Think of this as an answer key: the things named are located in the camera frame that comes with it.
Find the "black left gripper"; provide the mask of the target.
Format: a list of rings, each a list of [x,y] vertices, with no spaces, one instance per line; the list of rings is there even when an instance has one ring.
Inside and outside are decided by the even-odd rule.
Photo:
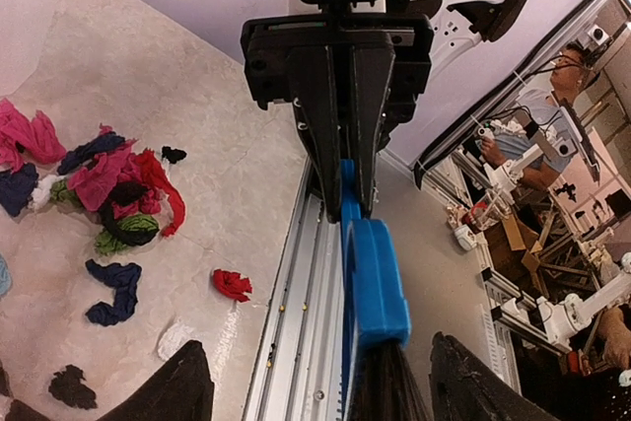
[[[388,43],[365,44],[352,52],[351,157],[363,217],[369,217],[373,209],[384,108],[387,123],[411,121],[429,80],[434,39],[429,19],[425,15],[334,18],[307,14],[252,19],[242,28],[241,48],[251,97],[263,110],[272,102],[294,101],[299,136],[315,167],[331,223],[341,219],[342,128],[350,98],[349,61],[332,46],[357,45],[377,33],[385,35]]]

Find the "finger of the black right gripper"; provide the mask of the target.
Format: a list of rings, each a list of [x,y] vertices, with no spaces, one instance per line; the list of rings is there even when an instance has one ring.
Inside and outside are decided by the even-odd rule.
[[[215,384],[202,343],[187,341],[103,420],[210,420]]]
[[[452,335],[432,339],[430,386],[436,420],[545,421],[554,417],[515,392]]]

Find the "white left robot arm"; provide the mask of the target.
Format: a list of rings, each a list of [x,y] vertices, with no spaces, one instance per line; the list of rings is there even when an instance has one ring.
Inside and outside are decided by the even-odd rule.
[[[527,0],[294,0],[294,15],[243,25],[245,77],[261,108],[290,104],[327,219],[344,203],[343,167],[372,213],[377,153],[410,121],[429,82],[494,42]]]

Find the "blue hand brush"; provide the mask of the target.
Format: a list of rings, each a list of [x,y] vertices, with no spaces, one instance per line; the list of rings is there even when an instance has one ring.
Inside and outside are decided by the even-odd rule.
[[[344,420],[424,420],[420,391],[404,353],[412,324],[386,223],[361,210],[355,165],[341,162]]]

